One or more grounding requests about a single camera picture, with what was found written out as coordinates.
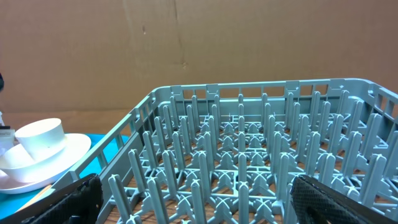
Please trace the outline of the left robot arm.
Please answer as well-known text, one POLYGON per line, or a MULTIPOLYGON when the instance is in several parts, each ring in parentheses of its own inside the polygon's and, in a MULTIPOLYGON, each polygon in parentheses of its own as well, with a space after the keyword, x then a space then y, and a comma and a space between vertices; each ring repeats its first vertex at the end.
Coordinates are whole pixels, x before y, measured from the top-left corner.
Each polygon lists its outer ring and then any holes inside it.
POLYGON ((5 125, 1 113, 1 155, 14 147, 15 129, 5 125))

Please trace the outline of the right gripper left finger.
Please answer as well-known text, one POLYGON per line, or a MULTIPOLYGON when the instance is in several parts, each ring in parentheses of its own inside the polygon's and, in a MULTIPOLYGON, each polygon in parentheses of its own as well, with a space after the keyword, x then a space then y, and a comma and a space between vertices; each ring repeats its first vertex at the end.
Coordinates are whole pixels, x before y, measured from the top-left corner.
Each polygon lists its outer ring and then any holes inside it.
POLYGON ((90 174, 1 220, 1 224, 96 223, 103 206, 99 175, 90 174))

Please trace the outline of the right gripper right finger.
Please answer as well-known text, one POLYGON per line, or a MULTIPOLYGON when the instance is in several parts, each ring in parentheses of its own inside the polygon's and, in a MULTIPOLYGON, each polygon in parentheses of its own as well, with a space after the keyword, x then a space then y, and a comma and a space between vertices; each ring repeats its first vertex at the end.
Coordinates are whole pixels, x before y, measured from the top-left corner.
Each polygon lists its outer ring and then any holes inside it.
POLYGON ((397 224, 307 175, 294 179, 290 195, 299 223, 397 224))

